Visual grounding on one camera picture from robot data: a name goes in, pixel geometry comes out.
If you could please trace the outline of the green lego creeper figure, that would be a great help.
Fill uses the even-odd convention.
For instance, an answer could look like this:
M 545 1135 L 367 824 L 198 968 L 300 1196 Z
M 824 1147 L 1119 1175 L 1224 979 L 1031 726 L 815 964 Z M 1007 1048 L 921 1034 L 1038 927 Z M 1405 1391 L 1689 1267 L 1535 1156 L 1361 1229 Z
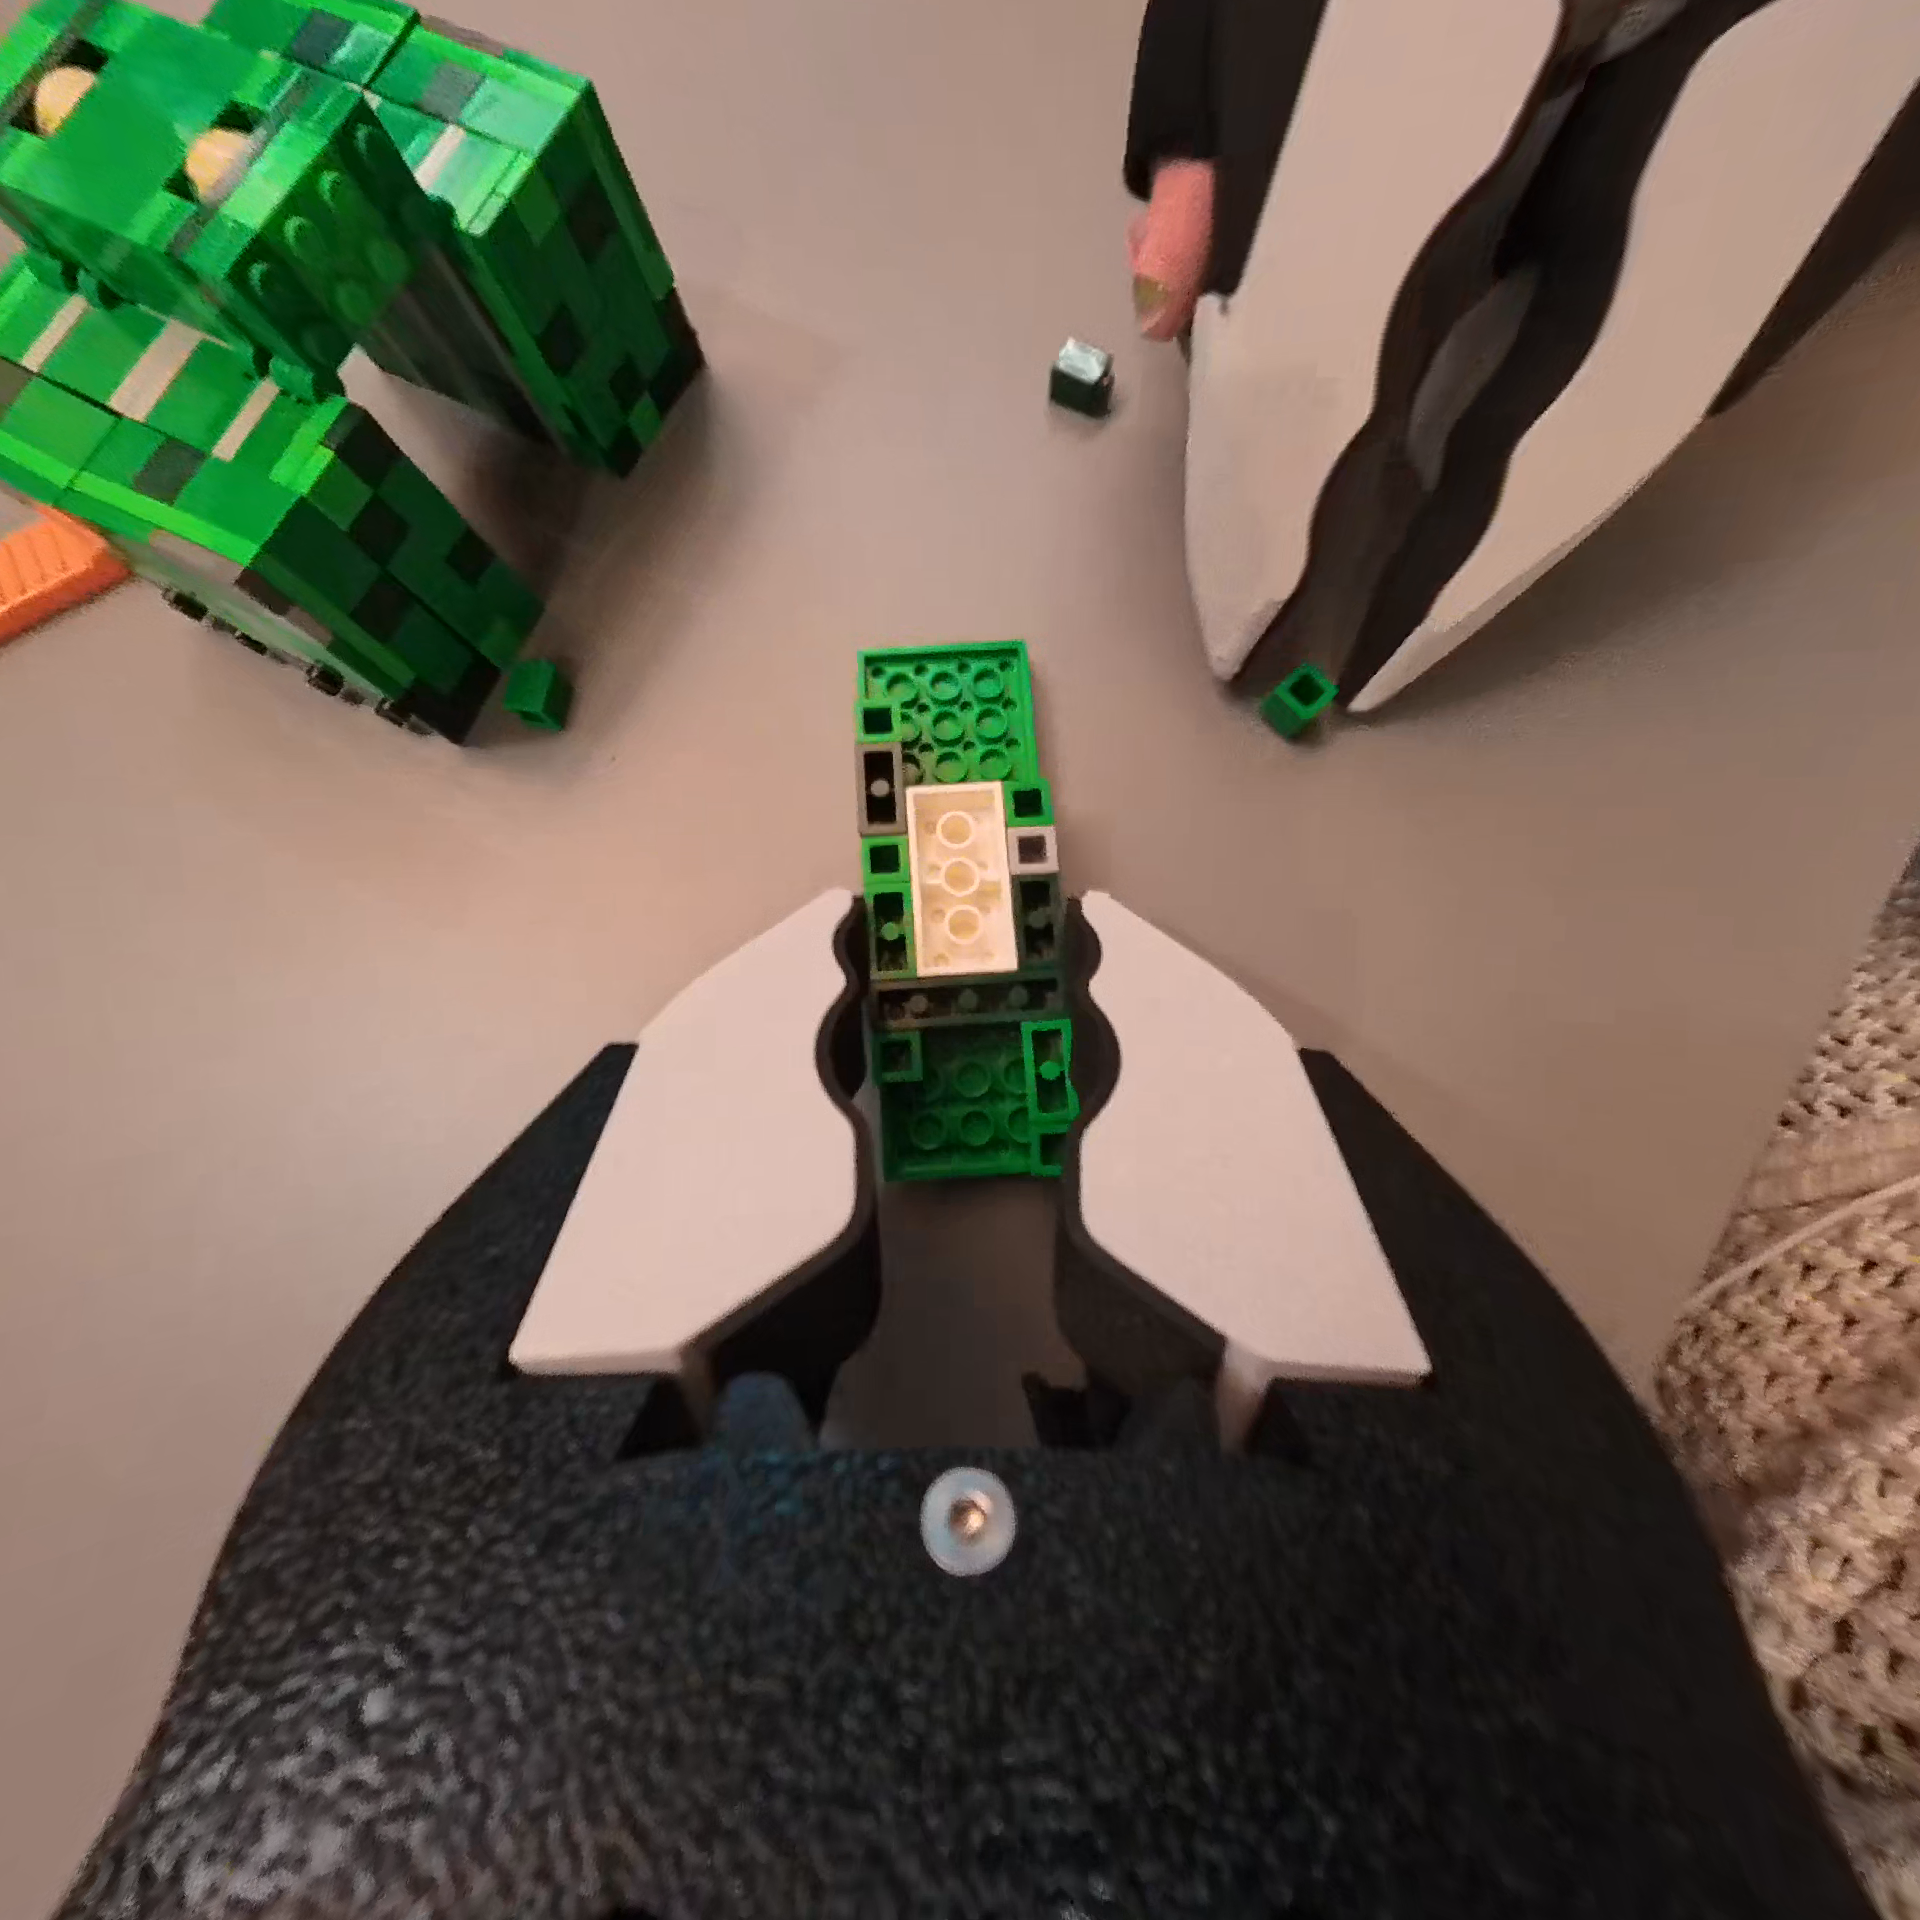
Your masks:
M 51 2 L 3 134 L 5 486 L 463 743 L 544 600 L 342 368 L 635 469 L 704 349 L 587 78 L 407 4 Z

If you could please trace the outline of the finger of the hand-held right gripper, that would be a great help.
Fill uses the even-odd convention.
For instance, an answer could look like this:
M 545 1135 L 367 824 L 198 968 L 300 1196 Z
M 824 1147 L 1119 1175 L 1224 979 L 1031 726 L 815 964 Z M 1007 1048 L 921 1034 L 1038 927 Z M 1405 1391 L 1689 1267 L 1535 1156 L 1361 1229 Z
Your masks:
M 1918 4 L 1689 4 L 1603 68 L 1555 252 L 1342 669 L 1373 712 L 1591 536 L 1710 413 L 1916 95 Z
M 1191 324 L 1184 534 L 1224 685 L 1335 682 L 1408 532 L 1408 426 L 1566 119 L 1593 4 L 1324 4 L 1251 254 Z

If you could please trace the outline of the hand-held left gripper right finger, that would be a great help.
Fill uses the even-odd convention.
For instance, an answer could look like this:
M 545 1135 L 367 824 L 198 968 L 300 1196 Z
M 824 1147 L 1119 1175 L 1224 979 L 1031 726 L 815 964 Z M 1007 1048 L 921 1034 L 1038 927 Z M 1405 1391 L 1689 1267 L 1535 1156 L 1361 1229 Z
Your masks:
M 1430 1378 L 1304 1055 L 1233 979 L 1104 891 L 1068 914 L 1056 1306 L 1135 1406 L 1206 1395 L 1245 1448 L 1277 1386 Z

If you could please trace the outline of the cream knit sweater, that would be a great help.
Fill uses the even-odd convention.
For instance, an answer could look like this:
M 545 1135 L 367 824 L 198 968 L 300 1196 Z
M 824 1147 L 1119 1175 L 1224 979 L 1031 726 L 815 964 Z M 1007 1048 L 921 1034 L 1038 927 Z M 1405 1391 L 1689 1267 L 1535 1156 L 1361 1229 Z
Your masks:
M 1918 1912 L 1918 856 L 1797 1070 L 1653 1375 L 1795 1756 Z

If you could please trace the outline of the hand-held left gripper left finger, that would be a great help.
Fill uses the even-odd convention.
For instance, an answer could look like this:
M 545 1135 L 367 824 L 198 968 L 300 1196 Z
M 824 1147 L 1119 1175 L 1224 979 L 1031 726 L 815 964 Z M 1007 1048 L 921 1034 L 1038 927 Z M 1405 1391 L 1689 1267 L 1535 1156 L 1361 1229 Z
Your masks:
M 638 1375 L 644 1419 L 817 1442 L 880 1317 L 862 911 L 829 886 L 643 1030 L 512 1336 L 532 1378 Z

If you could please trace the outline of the orange brick separator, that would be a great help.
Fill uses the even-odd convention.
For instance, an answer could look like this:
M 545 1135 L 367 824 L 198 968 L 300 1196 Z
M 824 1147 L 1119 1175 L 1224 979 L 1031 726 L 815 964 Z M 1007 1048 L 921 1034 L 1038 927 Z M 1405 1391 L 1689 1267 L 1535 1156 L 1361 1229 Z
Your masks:
M 3 536 L 3 645 L 132 579 L 111 541 L 80 518 L 35 507 Z

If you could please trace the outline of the person's right hand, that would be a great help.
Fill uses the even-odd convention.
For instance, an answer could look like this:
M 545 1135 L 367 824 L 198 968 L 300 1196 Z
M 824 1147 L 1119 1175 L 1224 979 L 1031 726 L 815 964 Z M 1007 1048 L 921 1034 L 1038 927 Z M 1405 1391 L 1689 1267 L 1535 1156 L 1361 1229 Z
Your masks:
M 1215 211 L 1212 160 L 1165 160 L 1127 236 L 1135 324 L 1153 346 L 1175 342 L 1193 322 L 1209 279 Z

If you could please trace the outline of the green lego baseplate assembly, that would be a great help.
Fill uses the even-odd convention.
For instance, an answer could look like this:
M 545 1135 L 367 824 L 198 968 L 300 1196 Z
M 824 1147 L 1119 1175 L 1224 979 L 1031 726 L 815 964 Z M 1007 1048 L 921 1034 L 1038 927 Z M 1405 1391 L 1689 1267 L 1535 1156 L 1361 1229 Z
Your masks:
M 1027 645 L 860 651 L 852 718 L 883 1175 L 1053 1180 L 1076 1093 Z

